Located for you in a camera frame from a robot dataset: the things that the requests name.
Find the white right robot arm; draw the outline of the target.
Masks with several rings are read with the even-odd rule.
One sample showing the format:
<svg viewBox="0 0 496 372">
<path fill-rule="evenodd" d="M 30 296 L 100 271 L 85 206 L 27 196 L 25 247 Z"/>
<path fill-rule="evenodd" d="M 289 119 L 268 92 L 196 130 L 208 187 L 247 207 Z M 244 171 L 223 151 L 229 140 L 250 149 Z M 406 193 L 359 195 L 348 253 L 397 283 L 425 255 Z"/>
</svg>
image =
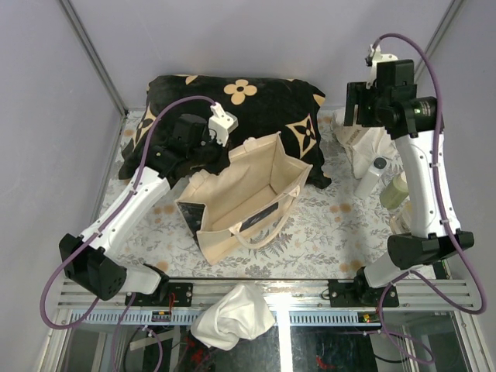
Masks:
<svg viewBox="0 0 496 372">
<path fill-rule="evenodd" d="M 387 251 L 360 268 L 353 296 L 361 305 L 377 305 L 381 290 L 396 277 L 451 257 L 458 248 L 473 246 L 453 210 L 442 159 L 442 124 L 434 97 L 417 96 L 412 60 L 367 62 L 366 82 L 350 82 L 346 91 L 345 126 L 383 127 L 394 141 L 403 163 L 412 204 L 407 233 L 390 236 Z"/>
</svg>

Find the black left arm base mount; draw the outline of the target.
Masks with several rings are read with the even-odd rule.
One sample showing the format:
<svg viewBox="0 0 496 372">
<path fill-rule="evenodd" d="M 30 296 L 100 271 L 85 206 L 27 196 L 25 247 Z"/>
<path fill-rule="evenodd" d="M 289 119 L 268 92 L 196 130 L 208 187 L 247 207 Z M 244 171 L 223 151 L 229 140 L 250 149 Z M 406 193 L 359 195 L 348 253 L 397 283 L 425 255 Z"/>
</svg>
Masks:
<svg viewBox="0 0 496 372">
<path fill-rule="evenodd" d="M 190 307 L 193 284 L 172 281 L 162 270 L 145 263 L 129 268 L 122 287 L 125 304 L 141 307 Z"/>
</svg>

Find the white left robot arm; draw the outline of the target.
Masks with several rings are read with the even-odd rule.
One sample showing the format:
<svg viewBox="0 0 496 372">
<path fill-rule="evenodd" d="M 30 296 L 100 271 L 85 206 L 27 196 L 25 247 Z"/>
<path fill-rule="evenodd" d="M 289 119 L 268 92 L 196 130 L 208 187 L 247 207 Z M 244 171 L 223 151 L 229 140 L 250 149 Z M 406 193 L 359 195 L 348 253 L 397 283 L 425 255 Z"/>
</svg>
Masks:
<svg viewBox="0 0 496 372">
<path fill-rule="evenodd" d="M 108 301 L 120 291 L 138 292 L 151 305 L 164 304 L 170 295 L 167 275 L 149 265 L 127 267 L 115 252 L 137 223 L 175 184 L 199 170 L 219 173 L 229 166 L 229 135 L 238 120 L 228 112 L 209 119 L 183 114 L 165 140 L 145 151 L 121 195 L 79 236 L 66 234 L 59 242 L 67 278 Z"/>
</svg>

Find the white bottle grey cap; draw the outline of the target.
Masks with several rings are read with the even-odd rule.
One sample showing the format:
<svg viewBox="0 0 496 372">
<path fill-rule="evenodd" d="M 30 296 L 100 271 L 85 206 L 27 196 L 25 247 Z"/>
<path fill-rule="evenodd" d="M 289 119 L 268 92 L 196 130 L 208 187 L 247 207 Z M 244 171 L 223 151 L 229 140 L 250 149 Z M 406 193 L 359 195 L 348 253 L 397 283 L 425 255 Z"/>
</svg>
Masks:
<svg viewBox="0 0 496 372">
<path fill-rule="evenodd" d="M 383 173 L 387 170 L 389 160 L 385 157 L 376 157 L 374 161 L 367 168 L 366 173 L 360 179 L 354 194 L 357 198 L 366 199 L 370 196 L 372 191 L 377 186 Z"/>
</svg>

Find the green liquid bottle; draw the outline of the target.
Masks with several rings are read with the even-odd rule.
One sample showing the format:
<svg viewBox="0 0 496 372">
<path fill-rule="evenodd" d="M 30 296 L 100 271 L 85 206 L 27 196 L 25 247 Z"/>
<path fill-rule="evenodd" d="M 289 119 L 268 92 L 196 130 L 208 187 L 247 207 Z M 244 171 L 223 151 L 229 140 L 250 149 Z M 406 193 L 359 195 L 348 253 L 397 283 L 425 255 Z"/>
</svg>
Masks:
<svg viewBox="0 0 496 372">
<path fill-rule="evenodd" d="M 396 209 L 407 197 L 408 183 L 405 172 L 395 175 L 380 194 L 380 203 L 387 210 Z"/>
</svg>

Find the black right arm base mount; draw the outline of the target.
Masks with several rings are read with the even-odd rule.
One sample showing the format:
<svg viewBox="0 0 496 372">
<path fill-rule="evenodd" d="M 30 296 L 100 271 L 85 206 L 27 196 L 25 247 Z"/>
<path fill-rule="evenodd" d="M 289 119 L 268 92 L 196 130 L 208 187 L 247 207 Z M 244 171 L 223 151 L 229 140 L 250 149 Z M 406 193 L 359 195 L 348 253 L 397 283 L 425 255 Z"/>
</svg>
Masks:
<svg viewBox="0 0 496 372">
<path fill-rule="evenodd" d="M 328 279 L 329 301 L 333 308 L 362 308 L 379 305 L 385 287 L 372 288 L 361 267 L 352 281 Z"/>
</svg>

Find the beige canvas tote bag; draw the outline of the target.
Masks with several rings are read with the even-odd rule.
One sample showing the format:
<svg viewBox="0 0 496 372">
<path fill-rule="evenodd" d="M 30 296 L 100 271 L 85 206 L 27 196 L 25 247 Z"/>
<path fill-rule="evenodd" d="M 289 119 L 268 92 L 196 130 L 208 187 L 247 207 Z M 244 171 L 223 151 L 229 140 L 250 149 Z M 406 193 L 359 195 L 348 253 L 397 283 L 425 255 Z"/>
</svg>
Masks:
<svg viewBox="0 0 496 372">
<path fill-rule="evenodd" d="M 193 174 L 178 211 L 202 255 L 217 264 L 234 249 L 258 250 L 282 230 L 312 165 L 286 154 L 279 134 L 249 138 L 220 174 Z"/>
</svg>

